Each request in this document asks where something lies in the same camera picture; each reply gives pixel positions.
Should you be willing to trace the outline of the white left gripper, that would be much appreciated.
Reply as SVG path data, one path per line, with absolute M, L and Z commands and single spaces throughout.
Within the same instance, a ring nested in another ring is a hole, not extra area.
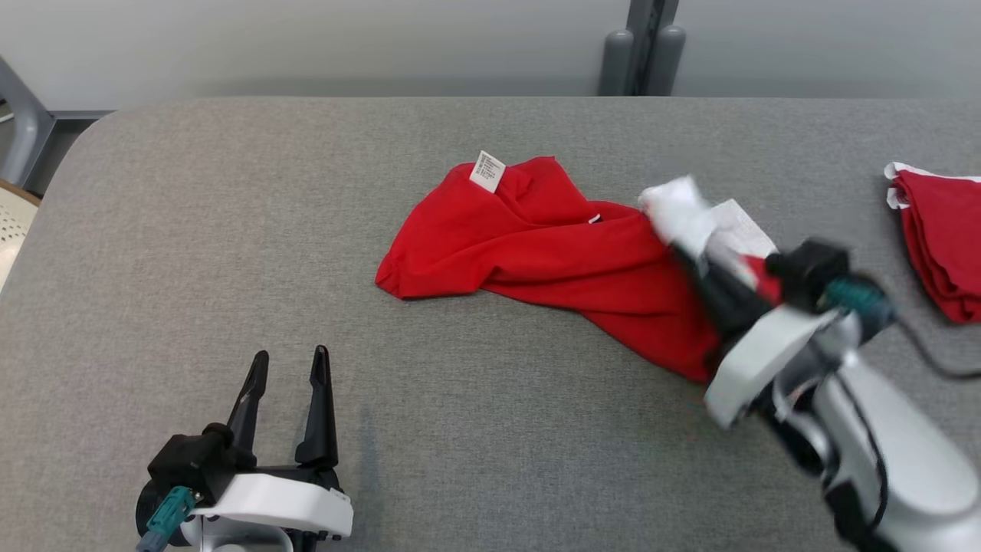
M 256 353 L 232 408 L 228 427 L 235 447 L 253 452 L 258 408 L 267 385 L 266 350 Z M 326 469 L 264 468 L 235 475 L 217 502 L 198 506 L 187 524 L 189 537 L 200 537 L 207 518 L 236 521 L 252 527 L 279 527 L 329 537 L 351 537 L 353 503 L 343 491 L 335 468 L 339 464 L 330 354 L 316 346 L 310 370 L 311 398 L 304 437 L 297 446 L 297 464 Z

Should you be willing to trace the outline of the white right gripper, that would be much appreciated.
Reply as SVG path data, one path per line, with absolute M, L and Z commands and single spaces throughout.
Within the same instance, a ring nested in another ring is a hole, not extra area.
M 722 265 L 707 256 L 691 255 L 680 245 L 674 245 L 673 252 L 693 282 L 720 341 L 739 340 L 723 357 L 705 392 L 709 416 L 728 429 L 750 411 L 756 399 L 766 396 L 764 389 L 812 337 L 841 315 L 836 310 L 807 314 L 794 307 L 771 311 L 767 298 Z

